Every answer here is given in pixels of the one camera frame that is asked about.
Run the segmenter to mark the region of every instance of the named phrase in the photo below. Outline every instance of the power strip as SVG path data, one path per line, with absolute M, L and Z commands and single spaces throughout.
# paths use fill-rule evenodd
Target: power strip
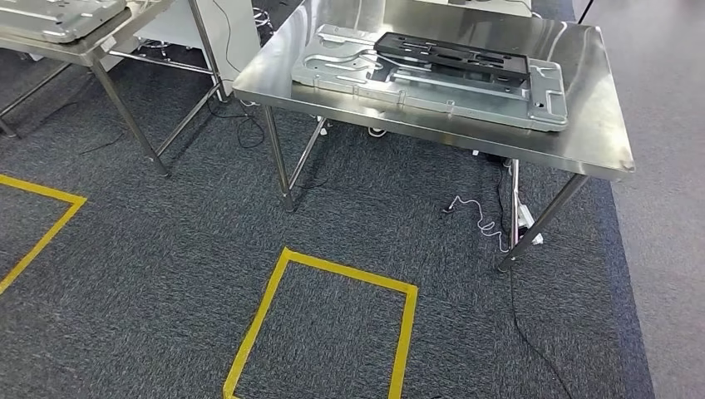
M 534 225 L 534 217 L 531 216 L 531 212 L 529 211 L 529 207 L 524 205 L 524 204 L 519 204 L 519 229 L 531 229 L 531 226 Z M 531 243 L 533 245 L 538 245 L 538 244 L 543 244 L 544 243 L 544 236 L 539 234 L 537 235 Z

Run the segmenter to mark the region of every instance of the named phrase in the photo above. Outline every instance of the electrical cable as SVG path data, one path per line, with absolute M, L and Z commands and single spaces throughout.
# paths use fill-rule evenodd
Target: electrical cable
M 264 142 L 264 136 L 265 136 L 265 134 L 264 134 L 264 128 L 263 128 L 259 123 L 257 123 L 257 121 L 256 121 L 250 114 L 248 114 L 247 111 L 245 111 L 244 109 L 243 109 L 243 114 L 241 114 L 241 115 L 220 115 L 220 114 L 216 113 L 215 111 L 213 111 L 213 108 L 210 107 L 210 102 L 209 102 L 209 101 L 207 101 L 205 104 L 208 106 L 208 111 L 210 111 L 210 114 L 211 114 L 212 116 L 215 116 L 216 118 L 220 118 L 220 119 L 239 119 L 239 118 L 244 118 L 244 119 L 241 120 L 241 121 L 237 124 L 237 126 L 235 127 L 235 137 L 238 139 L 238 145 L 239 145 L 241 148 L 243 148 L 243 149 L 245 149 L 245 150 L 249 150 L 249 149 L 252 149 L 252 148 L 254 148 L 254 147 L 259 146 L 260 144 L 262 144 L 262 143 Z M 243 142 L 243 139 L 242 139 L 242 135 L 241 135 L 242 130 L 241 130 L 240 128 L 242 127 L 242 125 L 243 125 L 245 122 L 248 122 L 248 121 L 252 122 L 255 126 L 257 126 L 257 128 L 259 129 L 259 131 L 262 132 L 262 135 L 259 137 L 259 139 L 257 140 L 257 142 L 255 142 L 254 144 L 245 144 L 245 143 Z
M 323 179 L 322 182 L 314 184 L 314 185 L 295 185 L 295 186 L 299 187 L 300 189 L 303 189 L 303 190 L 312 190 L 312 189 L 317 189 L 318 187 L 323 187 L 323 185 L 325 185 L 326 183 L 328 183 L 328 177 Z
M 262 135 L 259 137 L 257 142 L 254 144 L 251 144 L 251 145 L 243 144 L 242 137 L 240 136 L 240 127 L 247 121 L 251 121 L 255 126 L 257 126 L 259 128 L 260 131 L 262 131 Z M 262 126 L 259 125 L 259 123 L 257 123 L 257 121 L 252 116 L 248 116 L 247 119 L 240 121 L 240 123 L 237 125 L 237 127 L 235 127 L 235 136 L 238 139 L 239 146 L 245 150 L 249 150 L 249 149 L 252 149 L 254 147 L 259 146 L 260 144 L 262 144 L 264 142 L 264 129 L 262 128 Z
M 233 69 L 235 69 L 238 73 L 242 73 L 240 69 L 238 69 L 235 65 L 233 65 L 232 62 L 230 62 L 229 59 L 229 50 L 230 50 L 230 37 L 233 35 L 233 30 L 230 27 L 230 18 L 228 18 L 228 13 L 225 12 L 225 10 L 218 4 L 215 0 L 213 0 L 213 4 L 220 10 L 220 12 L 223 13 L 223 16 L 225 17 L 225 21 L 228 23 L 228 41 L 225 43 L 225 60 L 230 64 Z
M 120 133 L 115 139 L 113 139 L 113 140 L 111 140 L 111 141 L 108 141 L 107 143 L 101 144 L 101 145 L 99 145 L 99 146 L 97 146 L 97 147 L 93 147 L 93 148 L 91 148 L 91 149 L 89 149 L 89 150 L 81 151 L 81 152 L 78 153 L 78 155 L 85 155 L 85 154 L 88 154 L 89 152 L 93 152 L 93 151 L 96 151 L 96 150 L 100 150 L 101 148 L 106 148 L 106 147 L 111 146 L 111 145 L 115 144 L 116 142 L 120 141 L 120 139 L 123 138 L 123 137 L 125 137 L 125 135 L 123 135 L 122 133 Z
M 578 20 L 578 25 L 583 24 L 585 17 L 587 17 L 587 15 L 588 15 L 588 11 L 590 11 L 590 8 L 593 6 L 593 2 L 594 2 L 594 0 L 590 0 L 590 2 L 588 2 L 588 6 L 585 7 L 585 10 L 583 10 L 583 15 L 581 15 L 580 19 Z
M 546 355 L 544 353 L 542 353 L 536 346 L 534 346 L 533 343 L 531 343 L 531 341 L 529 341 L 529 338 L 526 336 L 526 334 L 524 334 L 524 332 L 519 327 L 519 321 L 516 317 L 516 306 L 515 306 L 515 300 L 514 300 L 514 273 L 512 272 L 512 265 L 511 264 L 509 266 L 509 284 L 510 284 L 510 295 L 511 295 L 511 316 L 512 316 L 512 320 L 514 323 L 514 328 L 519 333 L 521 340 L 526 343 L 526 345 L 529 347 L 529 349 L 531 349 L 531 351 L 533 351 L 534 353 L 539 355 L 539 357 L 546 364 L 549 365 L 551 371 L 554 373 L 556 378 L 558 378 L 558 382 L 560 382 L 560 385 L 563 387 L 563 391 L 565 392 L 565 395 L 569 399 L 573 399 L 573 395 L 570 394 L 570 390 L 568 389 L 568 386 L 565 385 L 565 381 L 563 381 L 563 377 L 558 372 L 558 369 L 556 368 L 556 366 L 553 364 L 553 362 L 551 360 L 549 360 L 549 358 L 546 357 Z
M 503 165 L 500 166 L 500 181 L 499 181 L 499 183 L 497 183 L 497 199 L 500 202 L 500 220 L 502 220 L 502 222 L 504 222 L 504 219 L 505 219 L 505 209 L 504 209 L 504 206 L 502 205 L 502 200 L 501 200 L 501 195 L 500 195 L 500 185 L 501 185 L 502 180 L 504 179 L 504 175 L 505 175 L 504 168 L 505 167 Z M 506 230 L 504 228 L 504 225 L 502 225 L 502 230 L 504 230 L 507 234 L 509 234 L 508 230 Z M 558 373 L 558 369 L 556 368 L 556 366 L 553 364 L 553 362 L 549 358 L 546 357 L 546 355 L 544 355 L 541 351 L 539 351 L 539 349 L 533 343 L 531 343 L 531 341 L 529 341 L 529 338 L 526 336 L 526 334 L 524 334 L 524 331 L 521 330 L 521 328 L 519 327 L 519 321 L 516 317 L 516 305 L 515 305 L 515 299 L 514 299 L 514 274 L 512 272 L 512 264 L 510 264 L 510 266 L 509 266 L 509 281 L 510 281 L 510 297 L 511 297 L 511 317 L 512 317 L 512 322 L 514 324 L 514 328 L 519 333 L 519 337 L 521 337 L 521 340 L 524 341 L 524 343 L 526 343 L 526 345 L 529 347 L 529 349 L 531 349 L 531 351 L 533 351 L 534 353 L 539 355 L 539 357 L 544 362 L 546 362 L 546 364 L 549 365 L 551 371 L 558 378 L 560 385 L 563 387 L 563 391 L 565 392 L 565 395 L 569 399 L 573 399 L 573 396 L 570 394 L 570 390 L 568 389 L 568 386 L 565 385 L 565 381 L 563 381 L 563 377 L 560 375 L 560 373 Z
M 541 14 L 539 14 L 539 13 L 537 13 L 537 12 L 534 12 L 534 10 L 532 10 L 531 7 L 529 7 L 529 4 L 526 4 L 526 2 L 523 2 L 522 0 L 505 0 L 505 1 L 506 1 L 506 2 L 520 2 L 521 4 L 524 5 L 524 7 L 526 7 L 527 10 L 529 10 L 529 12 L 531 13 L 531 15 L 543 19 L 543 17 L 541 16 Z
M 485 237 L 497 236 L 497 239 L 500 243 L 499 244 L 500 252 L 502 252 L 503 254 L 506 254 L 509 252 L 509 249 L 502 249 L 502 232 L 501 231 L 495 231 L 494 233 L 488 233 L 488 232 L 492 231 L 493 228 L 495 228 L 495 222 L 489 222 L 484 225 L 482 224 L 482 220 L 485 218 L 485 216 L 482 214 L 482 205 L 480 205 L 479 202 L 475 201 L 474 199 L 464 200 L 459 195 L 456 195 L 453 202 L 451 202 L 451 204 L 448 205 L 448 207 L 445 208 L 443 210 L 443 212 L 445 212 L 445 213 L 452 212 L 454 210 L 453 207 L 455 206 L 456 202 L 460 202 L 461 204 L 469 204 L 471 202 L 471 203 L 477 205 L 477 209 L 480 211 L 480 219 L 477 220 L 477 228 L 480 229 L 480 232 Z
M 215 111 L 213 111 L 213 108 L 210 107 L 210 101 L 207 101 L 205 103 L 208 106 L 208 111 L 212 116 L 215 116 L 216 118 L 221 118 L 221 119 L 237 119 L 237 118 L 249 118 L 249 115 L 246 113 L 243 115 L 219 115 L 216 114 Z
M 505 206 L 502 203 L 502 193 L 501 193 L 501 186 L 502 183 L 504 182 L 505 179 L 505 168 L 500 165 L 499 172 L 500 172 L 500 181 L 497 182 L 496 186 L 496 191 L 497 191 L 497 202 L 500 204 L 500 228 L 504 232 L 504 234 L 507 234 L 507 237 L 509 237 L 509 229 L 505 227 Z

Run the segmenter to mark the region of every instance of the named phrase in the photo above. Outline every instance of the gray carpet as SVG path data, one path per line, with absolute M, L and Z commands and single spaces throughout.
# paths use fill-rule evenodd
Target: gray carpet
M 195 52 L 171 56 L 202 62 Z M 20 90 L 20 72 L 47 63 L 0 53 L 0 69 L 14 70 L 0 81 L 8 87 L 0 101 Z M 208 85 L 202 76 L 130 61 L 111 76 L 152 140 Z M 236 120 L 201 112 L 167 151 L 173 176 L 166 180 L 132 140 L 81 154 L 125 133 L 85 70 L 72 67 L 44 96 L 48 104 L 8 116 L 24 138 L 0 137 L 0 173 L 88 202 L 0 296 L 0 397 L 220 397 L 283 246 L 418 286 L 404 397 L 565 397 L 512 325 L 510 282 L 494 270 L 496 240 L 479 235 L 476 209 L 440 212 L 460 194 L 498 220 L 497 166 L 407 137 L 374 140 L 336 122 L 300 182 L 320 186 L 297 189 L 298 210 L 287 214 L 274 194 L 268 147 L 240 147 Z M 221 115 L 242 112 L 237 101 L 213 107 Z M 291 170 L 314 121 L 286 111 L 276 117 Z M 240 134 L 249 144 L 261 132 L 246 123 Z M 535 212 L 567 180 L 535 165 L 522 170 L 522 199 Z M 612 279 L 615 243 L 606 234 L 614 232 L 601 213 L 609 204 L 595 196 L 603 184 L 587 185 L 548 228 L 547 243 L 516 265 L 516 313 L 573 397 L 648 397 L 634 394 L 637 377 L 637 388 L 650 391 L 648 370 L 635 377 L 634 365 L 625 366 L 634 357 L 637 368 L 645 362 L 638 360 L 638 324 L 629 341 L 636 340 L 634 354 L 624 351 L 624 334 L 634 333 L 624 320 L 633 321 L 634 309 L 629 276 Z M 38 205 L 31 200 L 0 195 L 2 226 L 22 214 L 22 231 L 41 231 L 56 213 L 48 205 L 47 215 L 32 217 Z M 0 249 L 34 239 L 17 237 L 0 234 Z M 7 258 L 0 269 L 17 261 Z M 626 303 L 615 299 L 622 298 L 615 286 Z M 385 396 L 402 300 L 291 265 L 238 395 Z

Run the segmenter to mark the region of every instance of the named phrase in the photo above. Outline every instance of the yellow floor marking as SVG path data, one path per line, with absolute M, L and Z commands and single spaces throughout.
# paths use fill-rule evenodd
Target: yellow floor marking
M 71 217 L 78 211 L 79 208 L 86 202 L 86 199 L 78 195 L 68 194 L 63 191 L 54 190 L 49 187 L 44 187 L 43 185 L 35 185 L 34 183 L 29 183 L 27 181 L 14 179 L 10 176 L 0 175 L 0 185 L 8 185 L 16 189 L 29 191 L 31 193 L 44 195 L 46 197 L 53 198 L 55 200 L 65 201 L 71 206 L 64 215 L 47 231 L 39 241 L 34 244 L 34 247 L 26 254 L 19 263 L 15 265 L 10 273 L 8 273 L 2 280 L 0 280 L 0 295 L 5 292 L 5 289 L 15 281 L 15 278 L 24 271 L 24 269 L 29 265 L 30 262 L 39 254 L 39 252 L 44 249 L 44 247 L 49 244 L 54 238 L 59 230 L 64 227 L 64 225 L 69 221 Z
M 259 305 L 257 313 L 254 315 L 254 320 L 249 326 L 249 330 L 247 331 L 247 334 L 245 334 L 244 340 L 240 344 L 240 348 L 235 355 L 235 360 L 230 368 L 230 372 L 228 373 L 227 378 L 225 378 L 225 384 L 223 384 L 223 399 L 238 399 L 234 395 L 235 387 L 238 384 L 238 380 L 240 379 L 240 375 L 244 369 L 244 364 L 247 362 L 247 357 L 249 356 L 252 346 L 254 345 L 254 340 L 257 338 L 257 334 L 259 334 L 259 329 L 262 327 L 262 322 L 267 316 L 269 306 L 272 304 L 272 300 L 274 299 L 274 293 L 276 293 L 277 288 L 279 287 L 279 282 L 281 282 L 282 276 L 289 262 L 304 264 L 312 268 L 318 268 L 330 273 L 340 274 L 365 283 L 393 289 L 400 293 L 406 294 L 407 299 L 404 303 L 404 311 L 402 313 L 402 330 L 399 333 L 397 353 L 394 356 L 394 366 L 392 367 L 392 380 L 390 381 L 389 393 L 387 395 L 388 399 L 401 398 L 402 384 L 404 383 L 404 372 L 407 368 L 409 344 L 412 340 L 412 326 L 414 323 L 414 312 L 416 310 L 418 296 L 417 286 L 358 270 L 356 268 L 351 268 L 349 266 L 335 264 L 327 260 L 314 258 L 313 256 L 299 254 L 288 248 L 284 248 L 282 254 L 279 255 L 277 265 L 274 267 L 272 277 L 269 278 L 267 288 L 264 290 L 262 303 Z

